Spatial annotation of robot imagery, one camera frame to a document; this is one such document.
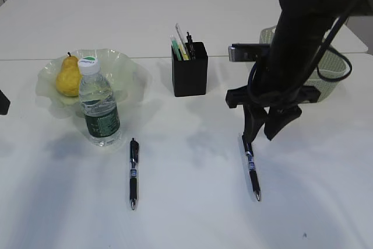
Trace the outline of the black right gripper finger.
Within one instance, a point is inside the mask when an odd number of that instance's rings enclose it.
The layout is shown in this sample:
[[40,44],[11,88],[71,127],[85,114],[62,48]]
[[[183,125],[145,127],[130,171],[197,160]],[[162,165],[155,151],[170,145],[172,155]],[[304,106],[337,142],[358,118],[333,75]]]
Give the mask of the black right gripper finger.
[[299,118],[302,110],[299,106],[290,108],[271,107],[265,122],[264,133],[268,140],[272,140],[286,125]]
[[244,109],[244,138],[248,143],[252,143],[256,138],[260,128],[266,122],[268,114],[262,107],[243,106]]

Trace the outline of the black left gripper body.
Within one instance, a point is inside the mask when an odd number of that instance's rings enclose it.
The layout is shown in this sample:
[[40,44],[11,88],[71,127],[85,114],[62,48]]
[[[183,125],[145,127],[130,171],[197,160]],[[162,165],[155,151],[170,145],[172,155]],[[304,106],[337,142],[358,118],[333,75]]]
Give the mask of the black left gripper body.
[[0,114],[7,114],[10,107],[10,100],[0,91]]

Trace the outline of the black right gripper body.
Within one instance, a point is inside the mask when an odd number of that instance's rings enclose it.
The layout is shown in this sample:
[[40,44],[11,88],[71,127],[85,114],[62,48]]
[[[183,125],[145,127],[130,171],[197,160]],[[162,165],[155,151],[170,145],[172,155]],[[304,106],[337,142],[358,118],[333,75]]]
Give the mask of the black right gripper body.
[[317,102],[320,91],[305,81],[314,71],[312,61],[320,44],[319,15],[296,17],[282,12],[269,52],[253,62],[247,85],[227,91],[227,105],[290,107]]

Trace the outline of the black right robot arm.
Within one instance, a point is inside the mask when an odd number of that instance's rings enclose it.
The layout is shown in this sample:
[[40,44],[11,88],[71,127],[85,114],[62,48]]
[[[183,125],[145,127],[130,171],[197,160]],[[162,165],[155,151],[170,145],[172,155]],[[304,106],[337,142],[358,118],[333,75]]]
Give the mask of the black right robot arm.
[[320,91],[306,84],[349,16],[370,15],[372,0],[279,0],[281,14],[269,44],[229,46],[231,62],[252,62],[248,83],[226,94],[244,109],[243,139],[263,130],[273,139],[297,119],[300,104],[316,103]]

